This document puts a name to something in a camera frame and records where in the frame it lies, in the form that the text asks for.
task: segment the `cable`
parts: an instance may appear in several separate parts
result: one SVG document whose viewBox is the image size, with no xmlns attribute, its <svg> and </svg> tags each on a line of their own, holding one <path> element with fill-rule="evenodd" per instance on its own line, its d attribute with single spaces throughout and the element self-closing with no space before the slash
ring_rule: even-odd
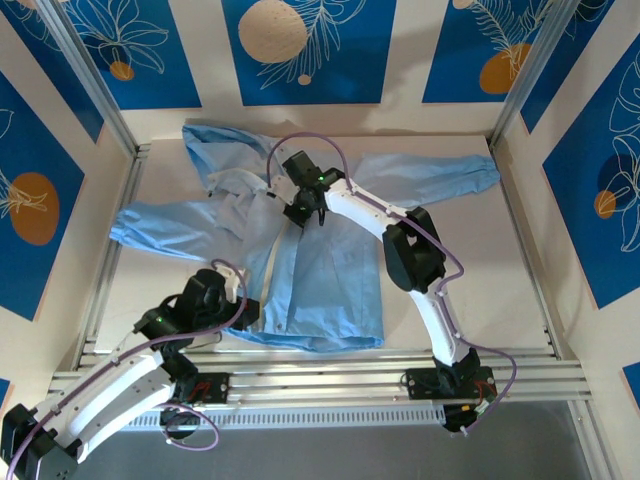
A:
<svg viewBox="0 0 640 480">
<path fill-rule="evenodd" d="M 351 177 L 349 176 L 349 166 L 347 165 L 347 157 L 344 156 L 344 151 L 340 148 L 340 146 L 336 142 L 331 140 L 326 135 L 322 135 L 321 133 L 314 133 L 314 132 L 292 133 L 290 135 L 282 137 L 280 140 L 276 142 L 276 144 L 273 146 L 273 148 L 269 152 L 269 155 L 267 156 L 267 184 L 269 185 L 269 188 L 271 188 L 271 159 L 273 158 L 273 155 L 276 153 L 276 150 L 278 149 L 278 147 L 282 145 L 284 142 L 286 142 L 287 140 L 290 140 L 292 138 L 319 138 L 320 140 L 324 140 L 325 142 L 331 144 L 333 148 L 336 149 L 336 152 L 338 152 L 338 155 L 340 155 L 340 159 L 342 160 L 342 168 L 344 169 L 344 177 L 345 177 L 344 180 L 345 182 L 347 182 L 347 187 L 349 188 L 349 191 L 353 190 L 353 185 L 351 184 Z"/>
<path fill-rule="evenodd" d="M 220 442 L 220 430 L 218 430 L 218 427 L 216 427 L 216 424 L 213 423 L 213 420 L 207 417 L 204 413 L 198 412 L 197 410 L 194 410 L 188 405 L 183 405 L 181 403 L 161 403 L 160 405 L 158 405 L 158 407 L 174 408 L 176 410 L 180 410 L 181 412 L 190 413 L 191 415 L 194 415 L 198 417 L 200 420 L 209 424 L 209 426 L 213 429 L 213 433 L 216 436 L 216 439 L 213 441 L 213 443 L 209 445 L 206 445 L 204 447 L 191 447 L 189 445 L 185 445 L 184 443 L 173 440 L 169 436 L 169 425 L 167 424 L 165 425 L 165 428 L 162 429 L 162 434 L 164 435 L 164 438 L 166 438 L 168 444 L 178 447 L 181 450 L 187 450 L 189 452 L 208 452 L 209 450 L 213 450 L 218 446 L 218 443 Z"/>
<path fill-rule="evenodd" d="M 321 135 L 319 133 L 313 133 L 313 132 L 300 132 L 300 133 L 297 133 L 297 134 L 293 133 L 291 135 L 287 135 L 286 137 L 283 137 L 280 141 L 278 141 L 274 145 L 274 147 L 271 150 L 271 152 L 269 152 L 269 156 L 267 158 L 267 180 L 269 182 L 269 187 L 271 186 L 271 177 L 270 177 L 270 174 L 269 174 L 269 163 L 271 161 L 271 158 L 273 157 L 273 154 L 275 153 L 276 149 L 282 143 L 284 143 L 286 140 L 289 140 L 290 138 L 295 138 L 295 137 L 320 138 L 320 139 L 325 140 L 326 142 L 330 143 L 336 149 L 338 154 L 340 155 L 340 158 L 342 160 L 342 165 L 343 165 L 343 168 L 344 168 L 344 174 L 345 174 L 345 181 L 346 181 L 346 184 L 347 184 L 347 189 L 349 190 L 349 192 L 352 195 L 354 195 L 355 197 L 357 197 L 357 198 L 363 200 L 364 202 L 368 203 L 369 205 L 371 205 L 372 207 L 376 208 L 377 210 L 379 210 L 380 212 L 384 213 L 385 215 L 387 215 L 387 216 L 389 216 L 391 218 L 395 218 L 396 220 L 402 221 L 402 222 L 406 223 L 407 225 L 409 225 L 416 232 L 418 232 L 420 235 L 422 235 L 427 241 L 431 242 L 431 244 L 433 244 L 438 250 L 440 250 L 456 266 L 456 269 L 458 271 L 456 273 L 454 273 L 452 275 L 449 275 L 448 277 L 445 277 L 442 280 L 440 280 L 440 282 L 438 282 L 438 284 L 436 285 L 436 289 L 435 289 L 436 297 L 438 299 L 438 304 L 440 305 L 440 307 L 442 309 L 442 313 L 444 314 L 445 321 L 449 325 L 449 328 L 451 329 L 451 332 L 453 333 L 453 335 L 461 343 L 463 343 L 467 347 L 475 348 L 476 350 L 482 350 L 482 351 L 488 352 L 488 353 L 492 353 L 494 355 L 498 355 L 498 356 L 501 356 L 501 357 L 509 360 L 509 362 L 511 363 L 511 368 L 512 368 L 511 377 L 509 378 L 509 381 L 507 382 L 505 387 L 502 389 L 500 394 L 498 396 L 496 396 L 495 400 L 489 406 L 489 408 L 487 408 L 487 410 L 484 412 L 482 417 L 479 417 L 478 420 L 472 426 L 470 426 L 468 429 L 466 429 L 466 430 L 462 430 L 461 429 L 461 431 L 464 433 L 465 436 L 468 435 L 474 428 L 476 428 L 476 426 L 478 425 L 480 419 L 486 417 L 487 416 L 486 414 L 491 413 L 500 404 L 500 402 L 507 395 L 507 393 L 509 393 L 509 390 L 511 389 L 511 387 L 514 384 L 514 382 L 516 381 L 516 376 L 518 375 L 518 364 L 516 363 L 515 358 L 513 358 L 513 356 L 509 355 L 506 352 L 503 352 L 503 351 L 495 349 L 495 348 L 484 347 L 482 345 L 476 345 L 475 343 L 472 343 L 472 342 L 466 340 L 462 336 L 460 331 L 456 328 L 455 324 L 453 323 L 453 318 L 452 318 L 451 312 L 449 312 L 449 307 L 447 306 L 447 302 L 445 301 L 445 297 L 447 296 L 447 291 L 445 290 L 445 287 L 447 286 L 447 284 L 449 282 L 452 282 L 453 280 L 456 280 L 456 279 L 458 279 L 458 278 L 460 278 L 460 277 L 462 277 L 464 275 L 464 266 L 462 265 L 462 262 L 460 262 L 460 260 L 458 260 L 458 258 L 447 247 L 445 247 L 442 243 L 440 243 L 438 240 L 436 240 L 436 238 L 433 237 L 433 235 L 430 235 L 424 228 L 422 228 L 416 222 L 414 222 L 410 218 L 403 217 L 402 215 L 399 215 L 399 214 L 397 214 L 397 213 L 395 213 L 393 211 L 390 211 L 387 208 L 387 206 L 382 205 L 378 201 L 376 201 L 376 200 L 374 200 L 372 198 L 369 198 L 366 195 L 362 194 L 361 192 L 355 190 L 354 187 L 353 187 L 353 184 L 351 183 L 351 180 L 349 178 L 349 170 L 348 170 L 348 166 L 347 166 L 347 159 L 346 159 L 346 157 L 344 155 L 344 152 L 342 151 L 342 149 L 340 148 L 340 146 L 338 146 L 338 144 L 336 142 L 334 142 L 332 139 L 330 139 L 329 137 L 327 137 L 325 135 Z"/>
<path fill-rule="evenodd" d="M 244 295 L 242 297 L 242 301 L 240 302 L 240 306 L 238 307 L 238 311 L 233 315 L 233 317 L 231 317 L 230 320 L 228 320 L 227 322 L 223 323 L 222 325 L 210 328 L 208 330 L 202 330 L 200 332 L 181 333 L 181 334 L 176 334 L 176 335 L 167 335 L 165 337 L 160 337 L 160 338 L 156 338 L 156 339 L 153 339 L 153 340 L 149 340 L 147 342 L 144 342 L 144 343 L 132 348 L 131 350 L 128 350 L 128 351 L 124 352 L 122 355 L 117 357 L 117 359 L 114 359 L 114 361 L 109 362 L 108 364 L 106 364 L 102 368 L 100 368 L 98 371 L 96 371 L 87 380 L 85 380 L 82 384 L 80 384 L 80 386 L 78 388 L 76 388 L 74 391 L 70 392 L 66 397 L 64 397 L 60 401 L 60 403 L 58 405 L 56 405 L 57 408 L 54 408 L 54 410 L 55 411 L 59 411 L 60 409 L 66 407 L 69 403 L 71 403 L 73 401 L 74 398 L 76 398 L 80 393 L 82 393 L 84 390 L 86 390 L 87 387 L 89 387 L 89 385 L 93 384 L 93 382 L 95 382 L 98 378 L 100 378 L 106 372 L 111 370 L 113 367 L 119 365 L 120 363 L 122 363 L 126 359 L 132 357 L 133 355 L 136 355 L 136 354 L 142 352 L 143 350 L 146 350 L 147 348 L 153 347 L 153 346 L 158 345 L 160 343 L 173 342 L 173 341 L 177 341 L 177 340 L 191 340 L 191 339 L 194 339 L 196 337 L 203 336 L 203 335 L 212 335 L 214 333 L 217 333 L 217 332 L 219 332 L 221 330 L 224 330 L 225 328 L 228 328 L 231 325 L 233 325 L 240 318 L 240 315 L 242 315 L 242 313 L 244 312 L 245 307 L 247 306 L 247 294 L 246 294 L 247 285 L 246 285 L 244 277 L 240 273 L 240 270 L 235 265 L 232 265 L 231 263 L 227 262 L 226 260 L 215 259 L 215 260 L 211 261 L 211 266 L 214 266 L 216 263 L 224 265 L 224 266 L 230 268 L 231 270 L 233 270 L 233 272 L 240 279 L 240 284 L 242 285 L 242 289 L 244 291 Z M 40 420 L 40 422 L 38 422 L 36 424 L 36 426 L 27 434 L 27 436 L 25 437 L 24 441 L 20 444 L 20 447 L 18 447 L 18 449 L 16 450 L 15 455 L 11 459 L 11 463 L 9 465 L 9 470 L 7 471 L 7 476 L 5 477 L 6 480 L 13 480 L 13 474 L 14 474 L 14 472 L 16 470 L 16 467 L 18 466 L 18 462 L 20 461 L 20 458 L 22 457 L 22 455 L 24 455 L 24 452 L 27 450 L 27 447 L 33 441 L 36 433 L 39 432 L 54 416 L 55 416 L 55 412 L 54 411 L 48 412 L 42 418 L 42 420 Z"/>
<path fill-rule="evenodd" d="M 480 385 L 480 382 L 478 381 L 473 382 L 473 384 L 476 386 L 476 388 L 478 389 L 478 393 L 480 394 L 480 398 L 478 399 L 478 405 L 479 405 L 482 403 L 482 400 L 484 400 L 484 389 L 482 385 Z"/>
<path fill-rule="evenodd" d="M 484 380 L 477 380 L 477 382 L 479 385 L 485 385 L 494 395 L 498 395 L 498 389 L 495 387 L 495 385 L 491 385 L 489 382 L 486 382 Z"/>
</svg>

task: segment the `white tabletop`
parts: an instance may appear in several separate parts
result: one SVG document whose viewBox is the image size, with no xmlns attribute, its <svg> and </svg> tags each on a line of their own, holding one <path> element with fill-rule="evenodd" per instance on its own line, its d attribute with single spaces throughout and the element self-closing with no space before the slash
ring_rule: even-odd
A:
<svg viewBox="0 0 640 480">
<path fill-rule="evenodd" d="M 489 154 L 481 136 L 338 137 L 335 140 L 352 157 L 366 152 L 438 157 Z M 314 139 L 296 139 L 292 143 L 303 148 L 327 149 Z M 206 194 L 183 142 L 154 141 L 136 200 L 162 204 L 204 198 Z M 543 315 L 500 186 L 479 195 L 430 205 L 428 210 L 441 240 L 466 268 L 464 277 L 449 284 L 451 301 L 464 335 L 474 343 L 490 347 L 545 349 Z M 417 309 L 386 273 L 382 248 L 379 259 L 385 326 L 382 348 L 430 348 L 431 341 Z M 111 351 L 145 311 L 166 296 L 181 292 L 187 279 L 203 266 L 206 264 L 123 247 L 96 351 Z M 449 262 L 447 271 L 455 271 Z M 268 347 L 224 335 L 221 343 L 209 348 L 221 351 Z"/>
</svg>

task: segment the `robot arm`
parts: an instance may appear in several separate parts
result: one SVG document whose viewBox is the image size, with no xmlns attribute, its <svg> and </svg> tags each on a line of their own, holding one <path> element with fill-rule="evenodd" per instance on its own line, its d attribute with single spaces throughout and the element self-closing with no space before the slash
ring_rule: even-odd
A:
<svg viewBox="0 0 640 480">
<path fill-rule="evenodd" d="M 421 234 L 440 242 L 429 213 L 422 208 L 408 211 L 391 205 L 335 168 L 322 172 L 304 152 L 293 155 L 283 167 L 290 181 L 274 179 L 270 195 L 285 202 L 284 214 L 291 221 L 304 228 L 317 211 L 322 225 L 325 212 L 330 211 L 354 221 L 383 243 L 387 272 L 416 304 L 432 342 L 435 368 L 406 372 L 410 398 L 477 399 L 478 384 L 492 384 L 493 373 L 480 365 L 476 350 L 457 333 L 456 319 L 446 314 L 453 311 L 446 290 L 435 288 L 445 275 L 445 255 Z M 460 413 L 455 418 L 452 415 L 445 427 L 459 431 L 475 422 L 496 393 L 492 390 L 481 396 L 482 403 L 473 409 L 450 409 Z"/>
<path fill-rule="evenodd" d="M 226 402 L 229 375 L 200 374 L 180 353 L 193 338 L 145 345 L 149 340 L 209 330 L 232 321 L 241 305 L 238 287 L 239 278 L 229 268 L 216 265 L 215 270 L 198 271 L 182 294 L 146 312 L 110 356 L 65 391 L 32 410 L 23 405 L 10 410 L 2 424 L 2 459 L 11 463 L 34 432 L 20 456 L 16 476 L 21 480 L 68 479 L 102 442 L 147 410 L 167 403 Z M 258 302 L 247 299 L 231 328 L 245 329 L 258 316 Z M 132 349 L 139 351 L 121 360 Z M 71 394 L 74 398 L 66 403 Z M 35 431 L 43 421 L 45 426 Z"/>
</svg>

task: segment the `light blue shirt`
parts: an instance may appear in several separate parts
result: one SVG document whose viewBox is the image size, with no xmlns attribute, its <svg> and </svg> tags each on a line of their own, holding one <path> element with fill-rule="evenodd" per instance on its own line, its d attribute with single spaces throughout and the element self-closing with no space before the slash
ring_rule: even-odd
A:
<svg viewBox="0 0 640 480">
<path fill-rule="evenodd" d="M 135 248 L 208 261 L 225 258 L 250 272 L 248 294 L 262 314 L 246 332 L 229 333 L 272 346 L 336 352 L 382 345 L 384 329 L 377 240 L 352 221 L 314 215 L 304 231 L 266 195 L 266 156 L 274 139 L 240 130 L 187 125 L 189 156 L 207 201 L 134 203 L 117 216 L 111 238 Z M 272 170 L 298 149 L 283 146 Z M 322 170 L 335 154 L 307 152 Z M 499 180 L 491 158 L 365 155 L 349 160 L 361 187 L 411 208 L 467 193 Z"/>
</svg>

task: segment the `gray floor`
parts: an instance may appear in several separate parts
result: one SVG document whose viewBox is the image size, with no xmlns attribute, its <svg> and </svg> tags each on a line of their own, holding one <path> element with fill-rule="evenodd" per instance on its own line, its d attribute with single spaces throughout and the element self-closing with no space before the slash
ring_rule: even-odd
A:
<svg viewBox="0 0 640 480">
<path fill-rule="evenodd" d="M 210 433 L 188 439 L 206 442 Z M 590 478 L 564 403 L 512 403 L 467 439 L 441 427 L 228 430 L 207 453 L 158 433 L 119 433 L 73 480 L 421 480 Z"/>
</svg>

